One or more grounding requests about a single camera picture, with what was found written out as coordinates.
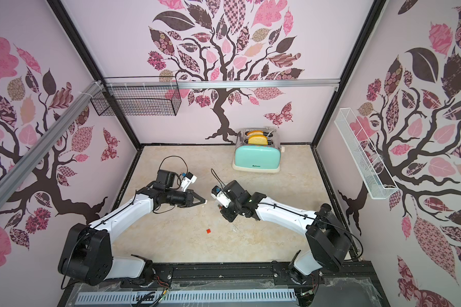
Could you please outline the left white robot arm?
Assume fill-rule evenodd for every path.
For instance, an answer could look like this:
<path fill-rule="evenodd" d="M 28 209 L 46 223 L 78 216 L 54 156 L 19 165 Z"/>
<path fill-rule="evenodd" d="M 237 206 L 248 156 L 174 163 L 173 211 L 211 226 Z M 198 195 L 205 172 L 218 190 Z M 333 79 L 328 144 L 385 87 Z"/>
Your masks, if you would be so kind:
<path fill-rule="evenodd" d="M 128 203 L 88 225 L 74 225 L 67 235 L 58 272 L 91 286 L 114 279 L 132 280 L 141 286 L 152 283 L 155 272 L 151 260 L 136 255 L 115 257 L 112 245 L 132 224 L 162 204 L 186 209 L 206 203 L 189 188 L 197 180 L 194 174 L 183 174 L 178 188 L 173 187 L 175 177 L 172 171 L 158 170 L 156 180 L 137 190 Z"/>

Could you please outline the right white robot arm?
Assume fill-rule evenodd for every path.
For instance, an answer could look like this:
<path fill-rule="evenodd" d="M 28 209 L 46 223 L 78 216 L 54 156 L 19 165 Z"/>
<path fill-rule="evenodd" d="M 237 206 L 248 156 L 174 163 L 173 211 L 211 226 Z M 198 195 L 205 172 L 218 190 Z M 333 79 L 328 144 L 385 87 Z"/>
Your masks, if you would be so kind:
<path fill-rule="evenodd" d="M 298 251 L 286 269 L 295 284 L 307 283 L 307 278 L 321 269 L 338 272 L 352 246 L 353 235 L 327 203 L 319 211 L 306 211 L 279 203 L 263 193 L 250 194 L 235 180 L 223 188 L 216 185 L 211 196 L 230 223 L 243 216 L 275 223 L 306 238 L 309 249 Z"/>

